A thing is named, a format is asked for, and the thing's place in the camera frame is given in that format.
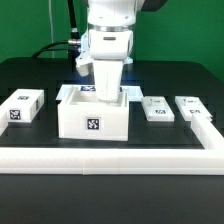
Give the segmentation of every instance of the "black tabletop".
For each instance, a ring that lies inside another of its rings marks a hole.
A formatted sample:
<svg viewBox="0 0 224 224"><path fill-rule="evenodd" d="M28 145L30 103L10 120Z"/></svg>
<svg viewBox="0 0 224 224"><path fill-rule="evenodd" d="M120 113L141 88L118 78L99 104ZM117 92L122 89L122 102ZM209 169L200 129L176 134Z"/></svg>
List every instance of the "black tabletop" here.
<svg viewBox="0 0 224 224"><path fill-rule="evenodd" d="M144 96L165 96L175 122L148 122L141 103L130 103L128 142L60 139L57 102L62 84L94 84L93 75L80 77L66 59L17 58L0 65L0 103L20 88L44 89L45 104L31 124L10 123L0 146L71 148L179 148L203 149L183 120L175 96L197 96L224 134L224 85L208 70L190 62L136 61L124 69L122 85L138 85Z"/></svg>
<svg viewBox="0 0 224 224"><path fill-rule="evenodd" d="M224 134L224 85L199 64L139 61L124 72L123 85L165 96L176 115L174 124L149 124L141 104L131 103L124 143L59 139L55 97L63 83L92 84L92 78L80 78L61 59L10 59L0 65L0 103L18 88L44 89L46 99L31 125L10 124L0 147L202 149L174 103L177 95L199 96ZM223 176L0 175L2 224L223 224L223 207Z"/></svg>

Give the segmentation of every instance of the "green wall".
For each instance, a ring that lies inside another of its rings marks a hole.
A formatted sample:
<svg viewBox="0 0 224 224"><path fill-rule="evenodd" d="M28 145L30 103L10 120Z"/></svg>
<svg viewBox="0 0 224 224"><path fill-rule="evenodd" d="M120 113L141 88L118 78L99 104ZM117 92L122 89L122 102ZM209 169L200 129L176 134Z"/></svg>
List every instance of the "green wall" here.
<svg viewBox="0 0 224 224"><path fill-rule="evenodd" d="M74 3L84 32L86 9L80 1ZM68 39L66 0L52 0L52 4L55 40ZM156 13L138 13L132 56L137 60L199 62L224 81L223 11L223 0L169 0ZM47 0L1 0L0 62L30 56L50 41ZM66 53L56 55L66 57Z"/></svg>

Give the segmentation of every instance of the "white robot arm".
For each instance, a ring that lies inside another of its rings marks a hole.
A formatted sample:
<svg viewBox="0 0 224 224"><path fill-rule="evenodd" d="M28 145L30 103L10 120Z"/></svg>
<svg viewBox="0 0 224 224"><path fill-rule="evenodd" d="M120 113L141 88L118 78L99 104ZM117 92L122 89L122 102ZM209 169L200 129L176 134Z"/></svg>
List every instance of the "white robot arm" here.
<svg viewBox="0 0 224 224"><path fill-rule="evenodd" d="M155 11L167 0L85 0L88 30L82 37L76 67L88 75L93 65L96 94L100 101L118 99L123 65L133 47L132 26L138 10Z"/></svg>

